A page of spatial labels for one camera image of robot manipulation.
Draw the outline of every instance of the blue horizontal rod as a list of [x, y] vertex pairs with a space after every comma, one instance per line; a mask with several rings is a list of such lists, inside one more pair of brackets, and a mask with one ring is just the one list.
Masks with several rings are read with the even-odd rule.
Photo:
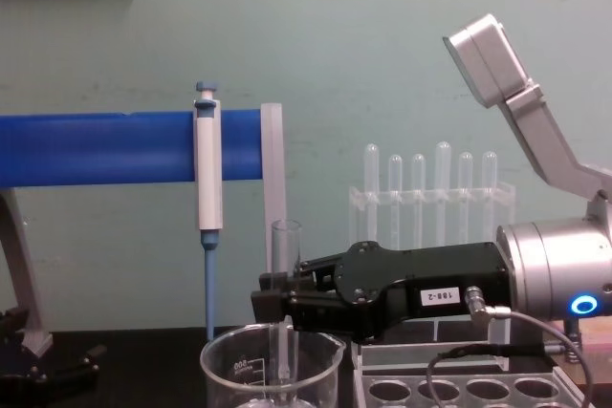
[[[223, 180], [259, 180], [259, 110], [224, 110]], [[192, 112], [0, 117], [0, 188], [194, 181]]]

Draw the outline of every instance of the black countertop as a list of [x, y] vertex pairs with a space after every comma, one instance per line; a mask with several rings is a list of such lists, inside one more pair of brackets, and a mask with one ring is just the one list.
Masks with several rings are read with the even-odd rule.
[[[204, 329], [54, 333], [54, 346], [45, 360], [55, 367], [74, 363], [98, 344], [106, 346], [108, 354], [94, 394], [52, 406], [205, 407], [206, 379], [199, 361], [205, 343]], [[352, 363], [345, 358], [339, 373], [340, 408], [353, 406], [352, 377]], [[612, 408], [612, 384], [598, 385], [593, 404]]]

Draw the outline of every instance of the cable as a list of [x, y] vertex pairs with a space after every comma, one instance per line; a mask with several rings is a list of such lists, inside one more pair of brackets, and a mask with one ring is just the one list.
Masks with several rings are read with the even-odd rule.
[[[584, 399], [582, 400], [582, 405], [580, 407], [589, 408], [591, 404], [591, 398], [593, 397], [593, 374], [591, 372], [591, 369], [588, 363], [584, 359], [582, 352], [578, 348], [578, 346], [576, 346], [567, 336], [565, 336], [559, 330], [555, 329], [554, 327], [551, 327], [550, 325], [542, 322], [541, 320], [531, 317], [530, 315], [523, 314], [522, 312], [510, 311], [509, 316], [510, 318], [520, 320], [523, 322], [527, 322], [532, 325], [535, 325], [536, 327], [541, 328], [544, 332], [551, 334], [552, 336], [557, 338], [559, 341], [561, 341], [568, 349], [576, 353], [576, 356], [580, 362], [580, 365], [582, 366], [582, 370], [584, 371], [584, 380], [586, 382], [586, 389], [584, 391]], [[427, 383], [427, 388], [429, 389], [429, 393], [431, 394], [431, 397], [438, 405], [438, 408], [444, 408], [446, 406], [446, 404], [438, 396], [435, 386], [433, 384], [433, 369], [436, 366], [436, 364], [439, 363], [441, 360], [444, 360], [447, 358], [458, 358], [458, 357], [463, 357], [465, 355], [472, 355], [472, 354], [491, 354], [491, 355], [504, 355], [504, 356], [534, 355], [533, 352], [530, 351], [531, 349], [532, 347], [530, 346], [521, 347], [521, 346], [513, 346], [513, 345], [501, 345], [501, 346], [499, 345], [469, 345], [469, 346], [452, 349], [447, 353], [438, 354], [433, 359], [431, 359], [426, 369], [426, 383]]]
[[551, 334], [556, 339], [561, 341], [570, 351], [576, 354], [580, 365], [582, 366], [582, 370], [584, 371], [584, 382], [586, 384], [586, 389], [584, 390], [584, 399], [582, 400], [581, 408], [589, 408], [591, 404], [591, 398], [593, 398], [593, 373], [591, 372], [591, 368], [589, 364], [586, 362], [584, 355], [582, 355], [582, 351], [579, 347], [574, 344], [570, 338], [565, 336], [562, 332], [557, 330], [554, 327], [542, 322], [535, 317], [531, 317], [530, 315], [523, 314], [522, 312], [510, 311], [510, 318], [518, 319], [523, 322], [527, 322], [529, 324], [535, 325], [536, 327], [540, 327], [544, 332]]

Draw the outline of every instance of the glass test tube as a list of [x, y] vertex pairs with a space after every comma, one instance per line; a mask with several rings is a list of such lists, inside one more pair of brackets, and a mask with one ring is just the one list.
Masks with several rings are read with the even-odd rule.
[[389, 192], [391, 193], [391, 249], [400, 249], [400, 201], [402, 199], [402, 157], [389, 158]]
[[470, 152], [459, 156], [459, 244], [465, 244], [470, 238], [470, 193], [472, 187], [472, 171], [474, 160]]
[[447, 196], [450, 187], [450, 154], [448, 142], [436, 145], [435, 188], [436, 199], [436, 246], [443, 246], [447, 234]]
[[363, 190], [365, 205], [366, 237], [368, 241], [378, 241], [378, 194], [379, 187], [379, 147], [368, 144], [363, 152]]
[[[301, 225], [294, 220], [278, 220], [272, 223], [273, 274], [286, 272], [293, 276], [300, 262]], [[297, 376], [297, 339], [288, 339], [292, 327], [291, 317], [271, 327], [270, 372], [275, 384], [288, 384]]]
[[412, 157], [412, 190], [414, 191], [414, 216], [412, 243], [414, 248], [423, 247], [423, 200], [425, 198], [426, 164], [420, 153]]
[[482, 187], [484, 188], [483, 238], [492, 241], [494, 219], [494, 193], [497, 189], [497, 155], [486, 152], [482, 156]]

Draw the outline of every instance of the teal wall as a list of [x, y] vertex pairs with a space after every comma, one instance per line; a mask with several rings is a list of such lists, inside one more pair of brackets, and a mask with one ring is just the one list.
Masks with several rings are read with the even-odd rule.
[[[495, 150], [517, 219], [578, 215], [545, 186], [442, 44], [493, 12], [586, 161], [612, 166], [612, 0], [0, 0], [0, 113], [188, 110], [217, 79], [229, 109], [282, 102], [290, 216], [306, 257], [346, 247], [361, 151]], [[193, 184], [23, 189], [52, 329], [203, 325]], [[227, 183], [220, 324], [251, 321], [264, 268], [261, 183]], [[0, 309], [13, 302], [0, 262]]]

